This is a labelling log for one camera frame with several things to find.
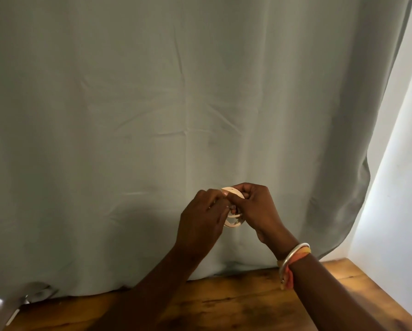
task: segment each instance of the wooden surface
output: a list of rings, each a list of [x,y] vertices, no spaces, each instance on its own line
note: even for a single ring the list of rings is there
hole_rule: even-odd
[[[347,259],[325,263],[388,330],[412,330],[412,316]],[[120,295],[49,300],[23,306],[5,331],[84,330]],[[293,290],[279,289],[278,269],[190,281],[181,288],[159,330],[316,330]]]

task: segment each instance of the gray curtain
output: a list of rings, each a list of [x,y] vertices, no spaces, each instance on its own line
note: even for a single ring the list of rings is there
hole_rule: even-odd
[[[0,0],[0,297],[132,286],[199,189],[243,181],[335,248],[410,4]],[[275,265],[243,224],[192,279]]]

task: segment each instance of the left hand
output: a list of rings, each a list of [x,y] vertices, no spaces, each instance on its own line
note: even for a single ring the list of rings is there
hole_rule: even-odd
[[[181,213],[174,248],[197,262],[203,260],[223,231],[230,204],[220,190],[200,190]]]

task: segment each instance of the right hand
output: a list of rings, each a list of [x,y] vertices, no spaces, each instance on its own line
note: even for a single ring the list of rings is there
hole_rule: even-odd
[[[258,239],[266,244],[278,259],[283,259],[298,245],[298,240],[281,222],[269,189],[253,183],[233,186],[241,191],[241,197],[223,191],[226,198],[237,206],[244,220],[257,232]]]

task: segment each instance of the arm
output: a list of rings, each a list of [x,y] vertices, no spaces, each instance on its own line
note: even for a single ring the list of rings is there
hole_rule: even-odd
[[[268,188],[251,183],[234,188],[245,199],[231,193],[227,198],[256,230],[261,242],[278,260],[284,259],[298,245],[298,240],[282,224]],[[318,330],[385,331],[312,254],[291,264],[290,269],[295,292]]]
[[[228,205],[221,191],[199,191],[181,214],[174,247],[89,330],[151,329],[220,237]]]

